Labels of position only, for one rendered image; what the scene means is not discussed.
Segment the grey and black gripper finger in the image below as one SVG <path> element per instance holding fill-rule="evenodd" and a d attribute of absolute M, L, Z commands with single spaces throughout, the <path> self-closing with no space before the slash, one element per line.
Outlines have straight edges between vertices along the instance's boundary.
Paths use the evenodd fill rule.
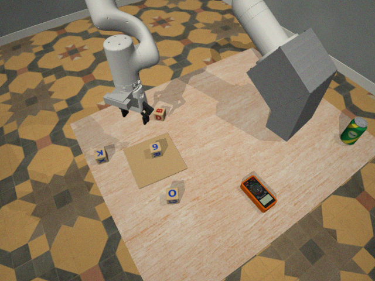
<path fill-rule="evenodd" d="M 127 114 L 129 113 L 129 111 L 127 111 L 127 110 L 124 110 L 124 109 L 121 109 L 121 108 L 119 108 L 119 109 L 121 110 L 123 117 L 126 117 Z"/>
<path fill-rule="evenodd" d="M 142 120 L 143 120 L 144 125 L 146 125 L 146 123 L 149 122 L 149 116 L 153 112 L 154 109 L 150 105 L 148 105 L 145 101 L 142 103 L 142 105 L 143 105 L 143 110 L 145 110 L 146 113 L 144 113 L 142 110 L 142 113 L 140 114 L 143 116 Z"/>

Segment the green drink can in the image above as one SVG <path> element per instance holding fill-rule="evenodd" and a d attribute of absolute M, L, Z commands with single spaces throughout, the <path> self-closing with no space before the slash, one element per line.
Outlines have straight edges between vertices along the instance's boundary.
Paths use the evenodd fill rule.
<path fill-rule="evenodd" d="M 341 134 L 340 138 L 343 143 L 353 145 L 367 129 L 368 123 L 364 118 L 356 117 L 351 120 L 350 124 Z"/>

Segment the orange digital multimeter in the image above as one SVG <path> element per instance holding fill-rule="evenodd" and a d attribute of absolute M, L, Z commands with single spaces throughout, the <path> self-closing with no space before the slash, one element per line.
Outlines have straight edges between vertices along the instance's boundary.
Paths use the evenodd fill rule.
<path fill-rule="evenodd" d="M 240 188 L 262 213 L 268 211 L 277 202 L 277 199 L 255 176 L 250 176 L 243 181 Z"/>

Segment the tan mat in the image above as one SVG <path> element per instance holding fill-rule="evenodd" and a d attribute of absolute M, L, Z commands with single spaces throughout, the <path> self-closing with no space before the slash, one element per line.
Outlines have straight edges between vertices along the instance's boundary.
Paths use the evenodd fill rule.
<path fill-rule="evenodd" d="M 149 144 L 160 142 L 163 156 L 152 158 Z M 124 149 L 139 189 L 165 179 L 187 167 L 168 133 Z"/>

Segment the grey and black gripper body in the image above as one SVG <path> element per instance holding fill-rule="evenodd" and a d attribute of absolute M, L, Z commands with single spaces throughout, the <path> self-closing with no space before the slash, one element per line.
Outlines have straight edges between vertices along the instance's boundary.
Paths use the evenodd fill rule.
<path fill-rule="evenodd" d="M 142 103 L 144 101 L 148 103 L 145 91 L 141 84 L 136 86 L 136 88 L 129 95 L 128 99 L 130 99 L 132 102 L 132 107 L 129 110 L 138 112 L 138 113 L 142 113 L 142 110 L 143 110 Z"/>

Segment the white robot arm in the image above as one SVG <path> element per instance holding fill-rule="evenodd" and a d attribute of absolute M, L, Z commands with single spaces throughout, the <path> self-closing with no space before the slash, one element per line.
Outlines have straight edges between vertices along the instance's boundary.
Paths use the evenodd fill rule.
<path fill-rule="evenodd" d="M 135 16 L 119 10 L 115 0 L 85 2 L 97 29 L 124 32 L 139 42 L 134 45 L 130 36 L 114 35 L 103 43 L 115 85 L 111 93 L 103 96 L 104 102 L 128 111 L 132 107 L 128 97 L 141 84 L 139 71 L 159 63 L 158 48 L 148 27 Z M 256 64 L 299 35 L 289 38 L 263 0 L 232 0 L 231 9 L 263 56 Z"/>

